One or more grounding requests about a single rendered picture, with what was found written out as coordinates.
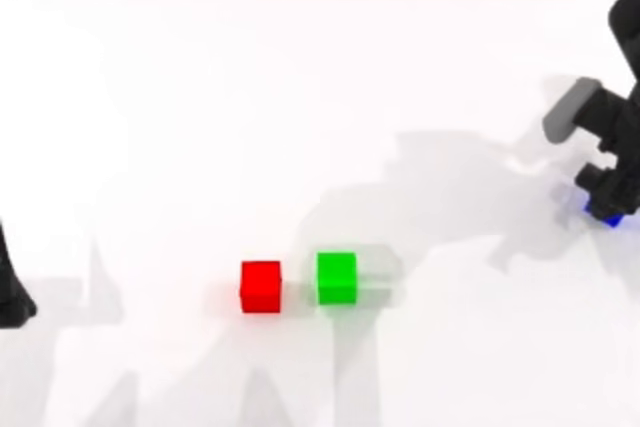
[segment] black object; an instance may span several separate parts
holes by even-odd
[[[37,312],[35,302],[15,274],[0,224],[0,329],[20,328]]]
[[[580,79],[546,116],[547,139],[564,142],[582,128],[600,138],[598,150],[617,157],[614,168],[586,164],[575,183],[589,193],[587,211],[611,226],[640,207],[640,0],[617,0],[609,27],[636,79],[623,98],[594,79]]]

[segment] green cube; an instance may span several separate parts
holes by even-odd
[[[355,304],[358,297],[356,254],[319,252],[317,254],[318,303]]]

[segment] red cube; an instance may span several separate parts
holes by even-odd
[[[282,297],[282,272],[277,260],[242,262],[240,303],[246,314],[279,313]]]

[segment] cube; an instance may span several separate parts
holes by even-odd
[[[358,297],[356,254],[318,252],[317,288],[320,305],[355,304]]]
[[[282,272],[277,260],[242,262],[240,304],[246,314],[280,313]]]

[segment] gray robot part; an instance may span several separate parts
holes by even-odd
[[[552,144],[566,142],[576,130],[573,119],[602,82],[587,77],[579,78],[542,120],[544,135]]]

